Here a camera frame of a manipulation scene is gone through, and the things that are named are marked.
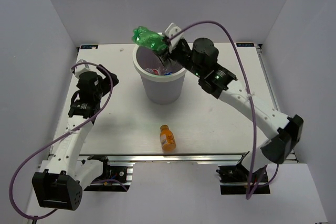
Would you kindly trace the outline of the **orange bottle with barcode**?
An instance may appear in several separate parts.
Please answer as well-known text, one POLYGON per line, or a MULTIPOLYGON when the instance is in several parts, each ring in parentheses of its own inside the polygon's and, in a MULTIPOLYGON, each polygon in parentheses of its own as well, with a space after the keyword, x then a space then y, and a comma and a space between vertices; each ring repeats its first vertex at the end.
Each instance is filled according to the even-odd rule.
POLYGON ((174 135, 167 125, 160 127, 160 143, 164 152, 171 152, 176 148, 174 135))

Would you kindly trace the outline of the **aluminium front rail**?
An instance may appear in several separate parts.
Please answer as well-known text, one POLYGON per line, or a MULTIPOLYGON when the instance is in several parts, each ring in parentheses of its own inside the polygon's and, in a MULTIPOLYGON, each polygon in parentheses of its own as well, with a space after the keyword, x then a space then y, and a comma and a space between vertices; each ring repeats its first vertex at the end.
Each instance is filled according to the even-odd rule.
POLYGON ((169 155, 108 155, 112 162, 197 162, 197 163, 233 163, 236 164, 242 154, 169 154, 169 155))

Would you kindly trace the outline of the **red label clear bottle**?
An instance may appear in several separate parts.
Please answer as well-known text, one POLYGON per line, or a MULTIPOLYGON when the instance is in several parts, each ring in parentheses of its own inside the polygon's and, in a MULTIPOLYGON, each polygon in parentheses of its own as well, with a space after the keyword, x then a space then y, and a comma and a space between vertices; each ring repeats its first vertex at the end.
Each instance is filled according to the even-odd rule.
POLYGON ((150 73, 150 74, 153 74, 153 75, 156 75, 156 76, 162 76, 163 75, 163 70, 161 68, 145 68, 145 71, 147 73, 150 73))

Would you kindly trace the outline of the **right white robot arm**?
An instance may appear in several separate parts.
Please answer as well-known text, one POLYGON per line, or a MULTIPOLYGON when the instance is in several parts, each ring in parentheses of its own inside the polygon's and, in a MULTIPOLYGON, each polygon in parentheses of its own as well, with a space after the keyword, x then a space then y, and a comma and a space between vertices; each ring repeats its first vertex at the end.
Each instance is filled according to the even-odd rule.
POLYGON ((264 133, 267 139, 244 154, 237 164, 238 177, 247 182, 259 169, 285 161, 301 139, 303 118, 283 114, 249 94, 247 87, 217 62, 218 54, 210 39, 199 38, 192 47, 180 39, 173 50, 161 50, 156 56, 163 65, 176 62, 197 76, 198 84, 206 93, 235 108, 264 133))

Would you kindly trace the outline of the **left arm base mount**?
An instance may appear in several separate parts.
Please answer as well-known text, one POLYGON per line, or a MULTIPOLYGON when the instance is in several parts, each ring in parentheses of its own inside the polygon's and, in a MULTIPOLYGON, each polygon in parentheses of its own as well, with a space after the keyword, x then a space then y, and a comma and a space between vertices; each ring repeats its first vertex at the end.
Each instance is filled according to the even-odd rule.
POLYGON ((107 156, 102 155, 91 155, 81 160, 82 165, 89 161, 99 161, 103 166, 103 173, 84 191, 126 192, 130 188, 133 164, 110 162, 107 156))

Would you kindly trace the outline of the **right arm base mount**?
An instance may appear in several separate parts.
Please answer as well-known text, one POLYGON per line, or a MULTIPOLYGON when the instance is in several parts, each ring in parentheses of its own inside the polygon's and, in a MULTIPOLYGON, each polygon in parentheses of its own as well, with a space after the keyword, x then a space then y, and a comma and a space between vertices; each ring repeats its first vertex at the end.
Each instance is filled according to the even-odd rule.
MULTIPOLYGON (((248 174, 247 169, 243 168, 240 164, 242 159, 245 158, 244 154, 241 159, 238 161, 238 164, 235 165, 219 165, 216 172, 219 175, 220 182, 220 193, 221 195, 245 195, 248 187, 248 174)), ((253 187, 259 184, 254 191, 256 195, 267 195, 270 194, 270 188, 267 183, 269 178, 267 172, 263 172, 263 168, 254 172, 250 181, 250 191, 253 187)))

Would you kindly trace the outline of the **blue label sticker left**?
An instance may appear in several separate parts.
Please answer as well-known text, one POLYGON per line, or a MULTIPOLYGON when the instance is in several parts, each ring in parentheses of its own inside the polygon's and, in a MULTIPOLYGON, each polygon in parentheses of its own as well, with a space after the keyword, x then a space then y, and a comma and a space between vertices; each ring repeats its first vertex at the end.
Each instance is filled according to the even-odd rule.
POLYGON ((80 50, 97 49, 98 45, 81 45, 80 50))

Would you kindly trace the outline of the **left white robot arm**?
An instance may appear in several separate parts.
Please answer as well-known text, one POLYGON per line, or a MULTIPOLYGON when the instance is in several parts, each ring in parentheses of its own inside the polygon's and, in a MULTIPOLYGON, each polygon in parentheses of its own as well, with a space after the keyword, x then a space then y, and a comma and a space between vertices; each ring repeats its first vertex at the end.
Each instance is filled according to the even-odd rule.
POLYGON ((87 64, 76 66, 73 74, 78 89, 71 97, 67 136, 60 140, 44 171, 36 172, 32 178, 37 201, 43 208, 76 210, 83 191, 94 180, 104 182, 111 176, 105 156, 92 156, 81 167, 77 167, 77 161, 96 114, 101 111, 101 99, 119 83, 118 77, 102 65, 96 71, 90 70, 87 64))

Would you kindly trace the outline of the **white plastic bin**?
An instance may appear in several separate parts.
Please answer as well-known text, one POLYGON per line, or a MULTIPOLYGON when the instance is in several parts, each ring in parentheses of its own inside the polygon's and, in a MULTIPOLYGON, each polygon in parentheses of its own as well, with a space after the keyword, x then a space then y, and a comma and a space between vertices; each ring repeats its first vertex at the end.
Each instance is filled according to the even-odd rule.
POLYGON ((141 77, 147 97, 160 105, 176 101, 182 91, 186 69, 178 63, 164 67, 153 51, 136 45, 133 49, 133 65, 141 77), (162 76, 156 76, 145 71, 145 68, 161 68, 162 76))

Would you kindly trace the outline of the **green plastic bottle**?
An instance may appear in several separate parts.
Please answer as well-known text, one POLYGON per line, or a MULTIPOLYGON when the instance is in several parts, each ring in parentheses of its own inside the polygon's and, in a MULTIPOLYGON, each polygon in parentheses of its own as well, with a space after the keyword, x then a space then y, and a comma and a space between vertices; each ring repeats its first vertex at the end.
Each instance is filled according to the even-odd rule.
POLYGON ((133 30, 132 41, 138 46, 154 51, 162 51, 167 48, 164 36, 144 26, 139 26, 133 30))

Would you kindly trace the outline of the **blue label sticker right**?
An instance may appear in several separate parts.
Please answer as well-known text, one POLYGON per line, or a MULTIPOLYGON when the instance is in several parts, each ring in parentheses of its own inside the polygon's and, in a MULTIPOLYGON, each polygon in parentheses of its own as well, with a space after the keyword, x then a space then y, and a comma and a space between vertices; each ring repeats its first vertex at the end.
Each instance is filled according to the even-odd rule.
POLYGON ((252 42, 237 42, 236 43, 237 47, 254 47, 254 43, 252 42))

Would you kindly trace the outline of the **blue label sticker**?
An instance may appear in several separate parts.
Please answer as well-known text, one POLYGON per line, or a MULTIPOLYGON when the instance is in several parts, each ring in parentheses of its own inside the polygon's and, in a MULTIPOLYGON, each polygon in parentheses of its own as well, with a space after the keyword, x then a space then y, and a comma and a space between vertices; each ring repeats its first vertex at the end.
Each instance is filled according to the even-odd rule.
POLYGON ((252 42, 237 42, 236 43, 237 47, 254 47, 254 43, 252 42))
POLYGON ((97 49, 98 45, 81 45, 80 50, 97 49))

